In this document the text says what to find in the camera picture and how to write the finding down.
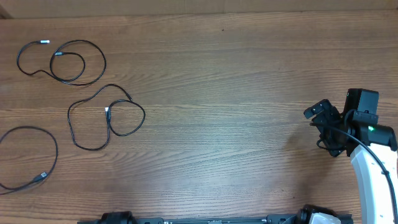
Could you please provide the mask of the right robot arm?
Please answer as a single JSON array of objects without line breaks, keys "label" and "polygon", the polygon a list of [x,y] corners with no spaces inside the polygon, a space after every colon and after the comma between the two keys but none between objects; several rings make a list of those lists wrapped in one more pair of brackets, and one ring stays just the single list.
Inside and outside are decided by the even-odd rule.
[{"label": "right robot arm", "polygon": [[378,101],[376,91],[350,88],[342,112],[324,99],[303,114],[320,132],[320,149],[350,158],[363,223],[397,223],[397,138],[378,123]]}]

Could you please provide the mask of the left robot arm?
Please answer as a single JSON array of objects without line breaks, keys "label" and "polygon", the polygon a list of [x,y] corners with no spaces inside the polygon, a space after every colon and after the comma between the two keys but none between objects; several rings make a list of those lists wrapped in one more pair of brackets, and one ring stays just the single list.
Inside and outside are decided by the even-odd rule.
[{"label": "left robot arm", "polygon": [[109,212],[104,213],[99,224],[137,224],[131,212]]}]

